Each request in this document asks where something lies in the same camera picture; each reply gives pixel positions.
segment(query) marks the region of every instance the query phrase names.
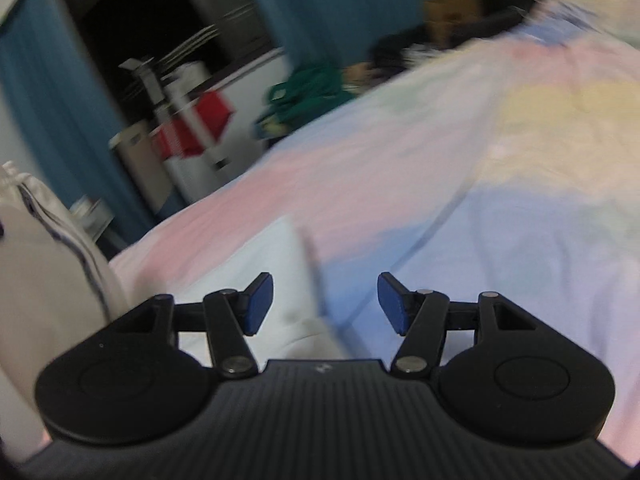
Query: ribbed black surface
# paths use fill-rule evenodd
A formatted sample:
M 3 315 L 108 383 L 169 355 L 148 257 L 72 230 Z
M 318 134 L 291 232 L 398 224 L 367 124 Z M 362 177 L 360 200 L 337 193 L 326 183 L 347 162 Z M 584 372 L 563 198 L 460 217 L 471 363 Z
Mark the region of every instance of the ribbed black surface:
M 57 442 L 22 469 L 47 480 L 617 480 L 628 471 L 594 440 L 526 450 L 476 437 L 427 385 L 396 380 L 377 361 L 271 362 L 225 383 L 169 437 L 123 450 Z

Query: dark window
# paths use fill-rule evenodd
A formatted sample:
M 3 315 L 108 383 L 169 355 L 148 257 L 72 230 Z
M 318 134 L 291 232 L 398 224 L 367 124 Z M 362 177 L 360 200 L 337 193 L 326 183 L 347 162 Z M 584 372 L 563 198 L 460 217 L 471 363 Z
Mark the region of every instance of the dark window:
M 153 57 L 163 76 L 199 60 L 212 83 L 272 48 L 253 0 L 65 0 L 126 118 L 151 119 L 142 84 L 119 65 Z

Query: red bag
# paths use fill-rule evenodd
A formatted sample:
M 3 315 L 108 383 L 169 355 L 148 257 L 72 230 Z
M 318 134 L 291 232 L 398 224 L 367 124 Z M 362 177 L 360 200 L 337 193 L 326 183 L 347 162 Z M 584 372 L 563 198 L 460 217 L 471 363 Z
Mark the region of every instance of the red bag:
M 231 108 L 217 92 L 209 91 L 199 99 L 195 110 L 209 130 L 211 137 L 218 142 L 233 114 Z M 187 158 L 204 153 L 204 147 L 180 115 L 172 118 L 171 126 L 175 135 L 172 135 L 169 127 L 165 124 L 156 128 L 152 134 L 153 143 L 162 160 L 172 156 Z

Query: beige bag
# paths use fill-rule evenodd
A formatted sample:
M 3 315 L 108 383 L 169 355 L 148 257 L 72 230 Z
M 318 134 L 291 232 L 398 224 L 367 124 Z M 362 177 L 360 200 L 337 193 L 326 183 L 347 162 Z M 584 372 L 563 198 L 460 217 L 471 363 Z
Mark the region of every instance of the beige bag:
M 0 184 L 0 371 L 35 408 L 40 371 L 128 305 L 107 260 L 47 186 L 10 163 Z

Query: white pillow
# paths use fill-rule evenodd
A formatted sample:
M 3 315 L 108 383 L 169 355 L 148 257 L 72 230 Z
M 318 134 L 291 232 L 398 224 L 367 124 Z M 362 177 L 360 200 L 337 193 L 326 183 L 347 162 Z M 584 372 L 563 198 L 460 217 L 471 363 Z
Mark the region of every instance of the white pillow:
M 225 263 L 174 292 L 176 303 L 194 303 L 222 288 L 243 290 L 261 272 L 273 275 L 273 304 L 257 335 L 247 338 L 260 368 L 268 359 L 345 359 L 320 317 L 312 267 L 300 236 L 286 217 L 249 240 Z M 204 334 L 181 333 L 180 348 L 210 366 Z

